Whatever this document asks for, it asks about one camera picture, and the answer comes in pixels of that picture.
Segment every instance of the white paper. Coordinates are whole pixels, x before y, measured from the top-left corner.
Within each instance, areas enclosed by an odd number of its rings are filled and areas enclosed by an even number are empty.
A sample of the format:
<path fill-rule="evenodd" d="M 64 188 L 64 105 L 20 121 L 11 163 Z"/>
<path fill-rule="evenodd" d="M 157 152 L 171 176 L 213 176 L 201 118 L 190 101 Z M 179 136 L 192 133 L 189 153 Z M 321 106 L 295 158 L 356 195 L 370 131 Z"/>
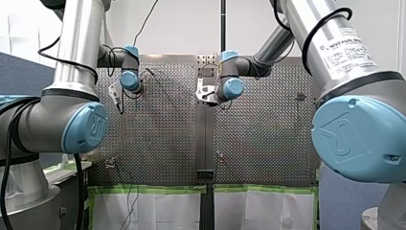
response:
<path fill-rule="evenodd" d="M 9 1 L 10 37 L 32 38 L 38 36 L 39 1 Z"/>
<path fill-rule="evenodd" d="M 0 52 L 5 54 L 11 53 L 11 45 L 9 37 L 0 36 Z"/>
<path fill-rule="evenodd" d="M 38 36 L 36 37 L 11 37 L 11 53 L 19 58 L 39 62 Z"/>
<path fill-rule="evenodd" d="M 9 36 L 9 14 L 7 4 L 4 3 L 0 7 L 0 36 Z"/>

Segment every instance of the green tape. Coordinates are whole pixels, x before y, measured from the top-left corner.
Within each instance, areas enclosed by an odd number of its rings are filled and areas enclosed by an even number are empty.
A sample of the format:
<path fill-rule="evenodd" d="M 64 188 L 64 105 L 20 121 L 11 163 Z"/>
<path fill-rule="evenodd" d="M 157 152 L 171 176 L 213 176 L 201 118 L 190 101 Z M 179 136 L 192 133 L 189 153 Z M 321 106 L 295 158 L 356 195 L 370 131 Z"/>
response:
<path fill-rule="evenodd" d="M 87 200 L 89 204 L 89 229 L 93 230 L 93 213 L 95 212 L 95 198 L 96 194 L 89 192 L 89 198 Z"/>
<path fill-rule="evenodd" d="M 104 194 L 145 194 L 145 195 L 189 195 L 189 194 L 205 194 L 205 186 L 148 186 L 148 185 L 129 185 L 119 184 L 114 186 L 94 186 L 89 187 L 89 229 L 93 229 L 93 213 L 95 208 L 96 195 Z M 292 188 L 284 186 L 269 186 L 269 185 L 215 185 L 215 193 L 244 193 L 248 191 L 258 191 L 264 193 L 278 194 L 294 194 L 294 195 L 314 195 L 313 204 L 313 230 L 317 229 L 317 211 L 319 201 L 319 189 L 316 187 L 310 188 Z"/>
<path fill-rule="evenodd" d="M 313 199 L 313 230 L 317 230 L 317 213 L 319 210 L 319 188 L 312 188 L 314 191 Z"/>
<path fill-rule="evenodd" d="M 294 188 L 284 186 L 270 186 L 270 185 L 215 185 L 215 193 L 245 193 L 248 191 L 257 191 L 265 193 L 277 194 L 294 194 L 294 195 L 313 195 L 315 192 L 312 188 Z"/>
<path fill-rule="evenodd" d="M 101 194 L 152 194 L 152 195 L 187 195 L 204 194 L 204 186 L 148 186 L 148 185 L 128 185 L 119 184 L 115 186 L 97 186 L 89 187 L 89 193 L 95 195 Z"/>

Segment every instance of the white wall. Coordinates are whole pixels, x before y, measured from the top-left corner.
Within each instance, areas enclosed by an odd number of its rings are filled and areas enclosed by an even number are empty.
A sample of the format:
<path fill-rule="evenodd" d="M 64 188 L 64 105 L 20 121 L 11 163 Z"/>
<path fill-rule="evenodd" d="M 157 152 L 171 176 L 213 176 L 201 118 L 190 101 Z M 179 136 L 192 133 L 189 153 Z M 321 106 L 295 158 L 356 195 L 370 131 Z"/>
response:
<path fill-rule="evenodd" d="M 154 0 L 116 0 L 107 13 L 114 45 L 132 44 Z M 384 69 L 402 70 L 402 0 L 337 0 L 354 11 L 351 23 Z M 59 36 L 61 23 L 39 0 L 0 0 L 0 52 L 54 66 L 39 47 Z M 220 50 L 219 0 L 160 0 L 140 35 L 141 54 L 211 54 Z M 268 0 L 227 1 L 227 49 L 254 54 L 276 28 Z M 56 54 L 56 49 L 49 52 Z M 300 56 L 295 47 L 291 56 Z"/>
<path fill-rule="evenodd" d="M 54 67 L 37 54 L 60 34 L 61 22 L 39 0 L 0 0 L 0 52 Z M 47 53 L 55 56 L 56 50 Z"/>
<path fill-rule="evenodd" d="M 131 43 L 154 0 L 114 2 L 107 25 L 115 45 Z M 210 54 L 220 50 L 218 0 L 160 0 L 137 45 L 142 54 Z M 401 0 L 338 0 L 384 69 L 397 69 Z M 268 0 L 227 1 L 227 49 L 254 54 L 277 27 Z M 291 56 L 300 56 L 295 47 Z"/>

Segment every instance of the robotic arm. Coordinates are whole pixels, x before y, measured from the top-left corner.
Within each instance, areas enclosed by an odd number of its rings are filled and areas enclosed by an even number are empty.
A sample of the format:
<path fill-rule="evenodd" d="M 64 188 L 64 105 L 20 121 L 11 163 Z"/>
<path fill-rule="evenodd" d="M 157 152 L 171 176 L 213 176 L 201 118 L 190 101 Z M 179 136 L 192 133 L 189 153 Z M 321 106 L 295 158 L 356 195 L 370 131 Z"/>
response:
<path fill-rule="evenodd" d="M 278 28 L 253 57 L 223 52 L 216 102 L 221 104 L 242 94 L 239 76 L 267 76 L 272 62 L 294 37 L 303 51 L 305 69 L 322 92 L 311 131 L 323 161 L 355 181 L 406 181 L 403 77 L 383 71 L 375 63 L 349 23 L 350 9 L 338 8 L 332 0 L 272 2 L 290 28 Z"/>

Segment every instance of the gray panel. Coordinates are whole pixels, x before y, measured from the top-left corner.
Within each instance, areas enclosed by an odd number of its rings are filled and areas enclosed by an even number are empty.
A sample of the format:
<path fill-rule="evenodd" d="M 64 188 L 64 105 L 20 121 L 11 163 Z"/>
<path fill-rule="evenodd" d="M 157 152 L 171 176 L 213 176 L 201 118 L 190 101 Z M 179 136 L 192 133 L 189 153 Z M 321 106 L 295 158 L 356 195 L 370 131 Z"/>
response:
<path fill-rule="evenodd" d="M 120 70 L 112 78 L 106 69 L 99 70 L 97 93 L 106 105 L 110 125 L 90 173 L 92 185 L 196 183 L 195 68 L 195 56 L 141 57 L 145 93 L 137 101 L 125 98 L 123 116 L 107 92 Z M 104 165 L 113 157 L 123 172 L 121 176 Z"/>
<path fill-rule="evenodd" d="M 315 185 L 312 77 L 301 60 L 288 58 L 268 78 L 243 80 L 243 96 L 216 112 L 215 183 Z"/>

